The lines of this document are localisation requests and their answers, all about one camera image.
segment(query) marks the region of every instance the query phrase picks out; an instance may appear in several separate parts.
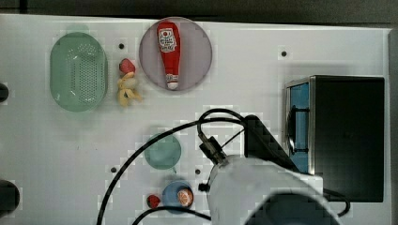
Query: blue bowl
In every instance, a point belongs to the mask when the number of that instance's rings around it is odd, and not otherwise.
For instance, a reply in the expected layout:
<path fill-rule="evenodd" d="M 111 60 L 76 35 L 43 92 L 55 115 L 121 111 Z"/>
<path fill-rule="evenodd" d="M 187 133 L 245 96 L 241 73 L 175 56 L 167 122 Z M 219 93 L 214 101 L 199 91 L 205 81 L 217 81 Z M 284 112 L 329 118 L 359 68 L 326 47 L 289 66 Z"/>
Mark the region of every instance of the blue bowl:
<path fill-rule="evenodd" d="M 164 206 L 175 206 L 181 208 L 190 208 L 190 206 L 184 207 L 178 200 L 178 192 L 181 189 L 187 188 L 188 190 L 192 191 L 191 186 L 186 181 L 173 181 L 170 183 L 163 191 L 161 201 L 163 202 Z M 172 214 L 182 214 L 183 212 L 175 211 L 175 210 L 168 210 Z"/>

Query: green plastic basket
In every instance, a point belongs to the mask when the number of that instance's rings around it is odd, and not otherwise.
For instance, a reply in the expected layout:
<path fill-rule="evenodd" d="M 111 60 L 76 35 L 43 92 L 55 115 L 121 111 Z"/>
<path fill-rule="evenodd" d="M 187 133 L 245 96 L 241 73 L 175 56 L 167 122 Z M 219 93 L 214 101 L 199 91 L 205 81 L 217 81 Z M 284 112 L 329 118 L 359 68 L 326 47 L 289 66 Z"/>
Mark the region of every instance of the green plastic basket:
<path fill-rule="evenodd" d="M 61 37 L 53 46 L 50 68 L 51 94 L 65 110 L 87 111 L 104 98 L 108 62 L 100 44 L 88 34 Z"/>

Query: white table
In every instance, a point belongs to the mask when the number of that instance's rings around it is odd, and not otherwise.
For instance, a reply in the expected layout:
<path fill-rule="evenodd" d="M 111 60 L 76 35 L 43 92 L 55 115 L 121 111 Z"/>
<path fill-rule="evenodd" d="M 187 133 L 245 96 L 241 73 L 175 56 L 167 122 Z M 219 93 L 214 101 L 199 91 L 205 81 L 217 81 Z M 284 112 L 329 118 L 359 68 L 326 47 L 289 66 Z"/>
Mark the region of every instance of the white table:
<path fill-rule="evenodd" d="M 197 119 L 205 110 L 227 107 L 260 117 L 280 142 L 283 136 L 283 85 L 314 74 L 384 76 L 388 81 L 388 29 L 199 22 L 213 45 L 213 64 L 200 86 L 178 94 L 161 90 L 141 72 L 143 103 L 122 110 L 116 101 L 117 65 L 138 58 L 138 46 L 154 21 L 0 15 L 0 82 L 11 96 L 0 105 L 0 177 L 21 189 L 23 202 L 10 224 L 94 224 L 100 200 L 113 174 L 128 156 L 157 131 Z M 49 58 L 55 42 L 73 23 L 86 24 L 109 60 L 109 88 L 91 112 L 66 112 L 51 97 Z M 126 45 L 124 50 L 118 44 Z M 281 51 L 287 51 L 285 58 Z M 345 224 L 391 224 L 390 113 L 386 85 L 385 194 L 383 203 L 352 203 Z M 238 126 L 207 126 L 225 142 Z M 183 158 L 179 175 L 193 187 L 206 180 L 210 161 L 199 150 L 196 130 L 177 134 Z M 226 147 L 243 151 L 242 138 Z M 195 168 L 202 170 L 195 175 Z M 145 207 L 145 195 L 161 191 L 170 172 L 151 169 L 140 157 L 115 189 L 106 224 L 131 224 Z M 207 200 L 195 191 L 193 209 L 208 213 Z M 340 211 L 342 203 L 333 203 Z M 192 216 L 161 212 L 144 224 L 203 224 Z"/>

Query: microwave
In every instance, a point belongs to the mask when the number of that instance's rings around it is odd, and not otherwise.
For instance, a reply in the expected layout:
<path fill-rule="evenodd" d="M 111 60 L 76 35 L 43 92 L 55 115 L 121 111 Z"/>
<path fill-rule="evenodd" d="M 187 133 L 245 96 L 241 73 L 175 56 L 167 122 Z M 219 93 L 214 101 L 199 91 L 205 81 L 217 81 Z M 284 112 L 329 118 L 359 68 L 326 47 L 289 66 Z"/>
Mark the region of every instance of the microwave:
<path fill-rule="evenodd" d="M 313 75 L 284 91 L 284 146 L 298 169 L 351 202 L 383 202 L 384 78 Z"/>

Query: ketchup bottle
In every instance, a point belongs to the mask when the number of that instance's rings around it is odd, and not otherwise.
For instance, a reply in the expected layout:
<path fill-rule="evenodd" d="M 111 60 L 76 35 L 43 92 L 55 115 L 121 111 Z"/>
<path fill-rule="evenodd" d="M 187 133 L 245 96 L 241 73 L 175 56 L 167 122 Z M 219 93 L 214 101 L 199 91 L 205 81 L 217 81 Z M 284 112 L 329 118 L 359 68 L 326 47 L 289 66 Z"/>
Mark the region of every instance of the ketchup bottle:
<path fill-rule="evenodd" d="M 178 87 L 181 40 L 178 28 L 173 22 L 163 21 L 159 23 L 158 45 L 166 72 L 167 87 L 175 90 Z"/>

